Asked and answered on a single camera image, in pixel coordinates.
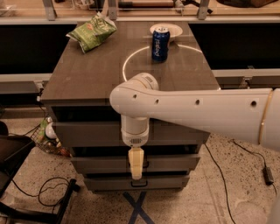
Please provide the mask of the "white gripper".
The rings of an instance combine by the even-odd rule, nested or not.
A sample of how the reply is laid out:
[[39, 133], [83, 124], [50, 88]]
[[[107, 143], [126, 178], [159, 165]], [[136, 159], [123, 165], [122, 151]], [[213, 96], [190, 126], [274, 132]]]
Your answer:
[[122, 140], [129, 147], [130, 172], [133, 179], [140, 179], [143, 172], [144, 150], [137, 148], [145, 145], [149, 138], [150, 119], [121, 115]]

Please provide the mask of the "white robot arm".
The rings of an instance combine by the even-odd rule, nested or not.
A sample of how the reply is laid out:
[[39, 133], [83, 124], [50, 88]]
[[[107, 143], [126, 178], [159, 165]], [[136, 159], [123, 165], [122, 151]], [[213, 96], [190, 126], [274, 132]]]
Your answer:
[[151, 118], [280, 150], [279, 89], [160, 91], [151, 74], [140, 73], [115, 87], [109, 101], [121, 115], [133, 179], [142, 177]]

